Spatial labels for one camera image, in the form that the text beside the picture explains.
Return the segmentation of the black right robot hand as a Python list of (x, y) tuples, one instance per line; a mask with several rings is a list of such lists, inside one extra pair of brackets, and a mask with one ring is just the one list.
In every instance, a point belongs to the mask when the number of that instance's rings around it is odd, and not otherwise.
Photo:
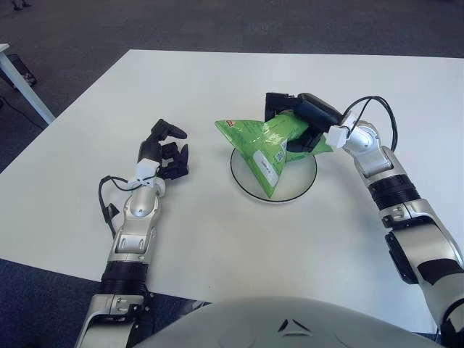
[(291, 110), (297, 118), (307, 124), (301, 136), (288, 141), (286, 149), (289, 152), (312, 152), (322, 135), (333, 125), (338, 125), (343, 116), (322, 99), (302, 93), (296, 96), (268, 92), (265, 95), (265, 121), (274, 118), (278, 113)]

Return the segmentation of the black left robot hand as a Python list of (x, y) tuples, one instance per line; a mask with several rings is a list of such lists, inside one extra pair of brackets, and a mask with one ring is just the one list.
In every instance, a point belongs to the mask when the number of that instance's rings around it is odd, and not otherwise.
[(161, 144), (167, 137), (180, 140), (187, 139), (187, 134), (180, 128), (159, 119), (151, 129), (150, 135), (139, 148), (138, 161), (147, 159), (159, 164), (156, 176), (161, 179), (175, 180), (189, 174), (189, 148), (185, 144), (181, 150), (176, 142)]

